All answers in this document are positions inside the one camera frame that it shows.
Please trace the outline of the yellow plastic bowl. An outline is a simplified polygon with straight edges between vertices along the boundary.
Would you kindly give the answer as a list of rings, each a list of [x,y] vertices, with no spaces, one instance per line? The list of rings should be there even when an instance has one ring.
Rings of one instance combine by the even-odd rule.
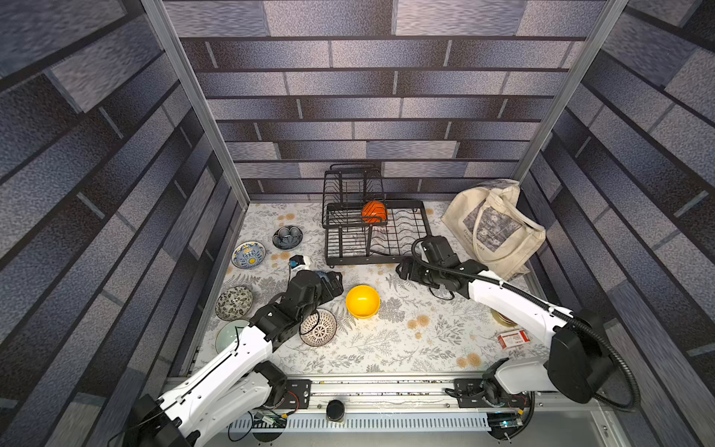
[[[361,320],[374,317],[380,307],[380,295],[377,290],[368,285],[357,285],[346,296],[347,311],[353,317]]]

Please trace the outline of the black wire dish rack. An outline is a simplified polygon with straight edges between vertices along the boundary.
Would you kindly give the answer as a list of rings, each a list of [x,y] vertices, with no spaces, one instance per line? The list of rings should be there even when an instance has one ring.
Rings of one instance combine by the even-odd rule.
[[[333,164],[323,177],[321,223],[331,266],[398,264],[411,244],[432,234],[424,203],[390,199],[378,167]]]

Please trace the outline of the orange plastic bowl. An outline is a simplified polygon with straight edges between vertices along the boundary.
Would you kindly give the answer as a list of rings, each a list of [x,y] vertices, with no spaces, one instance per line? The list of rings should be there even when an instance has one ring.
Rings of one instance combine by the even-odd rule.
[[[387,206],[382,201],[370,201],[361,210],[361,219],[367,224],[384,224],[387,218]]]

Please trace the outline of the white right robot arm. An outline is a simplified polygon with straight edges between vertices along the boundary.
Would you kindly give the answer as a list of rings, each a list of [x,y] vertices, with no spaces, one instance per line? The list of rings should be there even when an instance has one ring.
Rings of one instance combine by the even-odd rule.
[[[429,290],[445,289],[486,305],[547,347],[545,357],[499,361],[483,377],[497,389],[508,394],[558,391],[573,402],[597,400],[621,412],[639,408],[642,393],[637,378],[594,313],[553,305],[502,280],[477,261],[461,261],[443,237],[415,240],[396,272]]]

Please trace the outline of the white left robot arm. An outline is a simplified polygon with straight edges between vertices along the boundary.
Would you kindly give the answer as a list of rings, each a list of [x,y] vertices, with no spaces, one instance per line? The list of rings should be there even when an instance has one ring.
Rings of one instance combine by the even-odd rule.
[[[137,400],[119,436],[122,445],[203,446],[246,413],[277,405],[287,379],[269,357],[320,305],[343,292],[339,272],[294,274],[287,290],[255,312],[236,342],[174,389]]]

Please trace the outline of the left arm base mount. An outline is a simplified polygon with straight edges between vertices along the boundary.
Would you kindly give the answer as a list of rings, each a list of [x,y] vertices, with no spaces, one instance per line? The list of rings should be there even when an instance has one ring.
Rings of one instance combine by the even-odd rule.
[[[307,410],[310,405],[312,381],[309,379],[289,379],[285,393],[279,403],[273,407],[274,411]]]

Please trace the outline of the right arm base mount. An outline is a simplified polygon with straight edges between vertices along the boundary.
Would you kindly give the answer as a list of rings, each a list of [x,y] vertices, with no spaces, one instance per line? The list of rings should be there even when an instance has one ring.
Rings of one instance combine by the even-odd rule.
[[[509,394],[494,379],[456,379],[444,393],[456,399],[460,408],[525,410],[531,405],[528,395]]]

